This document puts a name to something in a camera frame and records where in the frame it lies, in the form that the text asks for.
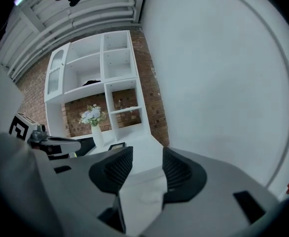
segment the brick wall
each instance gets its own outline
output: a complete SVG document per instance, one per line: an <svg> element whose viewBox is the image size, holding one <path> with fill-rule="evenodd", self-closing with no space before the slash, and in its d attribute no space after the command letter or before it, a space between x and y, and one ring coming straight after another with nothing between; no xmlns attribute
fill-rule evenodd
<svg viewBox="0 0 289 237"><path fill-rule="evenodd" d="M163 103L159 90L159 85L155 76L153 62L145 41L142 29L131 29L131 39L134 46L134 53L139 71L141 86L144 94L145 106L148 114L151 134L163 146L169 145L168 128L164 114ZM25 99L19 111L25 113L38 123L45 124L47 127L45 104L44 104L44 85L46 70L49 63L50 55L44 57L31 69L29 69L16 83L23 92ZM118 110L126 108L128 105L135 106L133 101L135 96L132 91L115 92L115 108ZM99 94L89 96L79 100L66 103L63 107L63 119L67 135L69 137L79 136L91 133L90 125L78 124L81 114L86 111L89 104L98 104L102 110L107 112L105 96ZM124 127L141 122L139 112L127 112L120 114L118 117L119 127ZM111 129L109 118L101 124L101 130Z"/></svg>

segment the picture frame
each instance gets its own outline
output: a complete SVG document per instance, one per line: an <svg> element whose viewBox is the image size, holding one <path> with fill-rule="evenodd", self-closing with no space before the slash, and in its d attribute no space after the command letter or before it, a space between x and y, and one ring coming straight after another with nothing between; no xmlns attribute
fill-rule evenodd
<svg viewBox="0 0 289 237"><path fill-rule="evenodd" d="M125 142L122 142L122 143L111 145L108 150L123 148L125 146L125 144L126 144Z"/></svg>

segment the white pipe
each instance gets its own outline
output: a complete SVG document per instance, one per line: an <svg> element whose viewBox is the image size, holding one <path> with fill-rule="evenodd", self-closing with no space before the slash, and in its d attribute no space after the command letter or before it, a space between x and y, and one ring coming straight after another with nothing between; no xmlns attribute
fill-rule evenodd
<svg viewBox="0 0 289 237"><path fill-rule="evenodd" d="M97 19L101 19L101 18L108 18L108 17L117 17L117 16L130 16L133 14L133 11L115 11L115 12L105 12L105 13L101 13L98 15L93 15L81 20L78 20L77 22L75 22L75 25L81 25L84 23L87 23L89 21L92 20L97 20ZM43 45L45 45L47 42L49 42L51 39L55 38L57 35L62 34L63 32L66 32L68 30L70 30L72 27L74 27L74 23L70 23L67 26L64 26L63 28L59 29L58 31L56 31L55 33L51 34L49 37L45 38L41 43L39 43L36 48L30 52L28 55L26 55L26 57L24 58L24 60L19 64L19 66L16 68L16 70L14 71L14 73L12 74L12 78L14 78L16 76L16 74L19 72L19 70L23 67L23 65L27 62L27 60L30 59L30 57L38 50L40 49Z"/></svg>
<svg viewBox="0 0 289 237"><path fill-rule="evenodd" d="M93 6L91 8L84 9L84 13L90 13L93 11L98 10L104 10L104 9L110 9L110 8L117 8L117 7L128 7L128 6L134 6L135 1L134 0L128 0L128 2L114 2L110 4L101 4L97 6ZM7 72L8 75L11 74L12 70L15 68L16 64L20 61L20 59L25 55L25 53L42 37L44 37L47 33L54 30L56 27L60 26L61 24L67 22L70 19L74 19L78 16L83 15L81 11L72 13L68 15L67 17L64 17L60 20L58 20L56 23L52 24L51 26L47 27L44 31L42 31L40 34L38 34L28 45L27 47L19 54L19 56L16 58L12 66L10 67L9 71Z"/></svg>
<svg viewBox="0 0 289 237"><path fill-rule="evenodd" d="M93 24L90 24L90 25L87 25L87 26L84 26L84 27L81 27L79 29L76 29L70 33L67 33L65 35L62 35L60 38L52 41L51 43L49 43L47 46L45 46L43 49L39 50L30 60L28 60L28 62L23 66L23 68L21 68L19 70L19 72L17 73L17 75L13 78L13 80L15 80L21 72L23 72L23 70L38 56L40 55L40 53L42 53L43 51L47 50L50 46L52 46L53 44L59 42L60 40L76 33L76 32L79 32L79 31L82 31L84 29L87 29L87 28L90 28L90 27L94 27L94 26L98 26L98 25L102 25L102 24L109 24L109 23L115 23L115 22L122 22L122 21L133 21L133 18L118 18L118 19L110 19L110 20L106 20L106 21L102 21L102 22L96 22L96 23L93 23Z"/></svg>

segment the vase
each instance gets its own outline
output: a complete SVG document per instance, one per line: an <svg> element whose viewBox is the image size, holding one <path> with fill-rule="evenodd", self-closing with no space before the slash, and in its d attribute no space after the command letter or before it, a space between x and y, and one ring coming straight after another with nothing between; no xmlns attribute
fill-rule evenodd
<svg viewBox="0 0 289 237"><path fill-rule="evenodd" d="M97 148L102 148L104 146L103 135L100 129L100 126L91 126L92 128L92 137Z"/></svg>

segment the white shelf unit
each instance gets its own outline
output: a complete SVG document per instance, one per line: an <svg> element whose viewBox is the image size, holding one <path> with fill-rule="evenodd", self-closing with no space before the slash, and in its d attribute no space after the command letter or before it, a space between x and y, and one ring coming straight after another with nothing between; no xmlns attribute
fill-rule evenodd
<svg viewBox="0 0 289 237"><path fill-rule="evenodd" d="M89 80L100 82L83 86ZM136 92L138 106L115 110L112 92L131 88ZM50 135L65 136L61 111L63 103L103 92L114 141L150 134L129 31L90 36L52 52L45 83L46 116ZM141 124L119 128L116 116L135 110L139 111Z"/></svg>

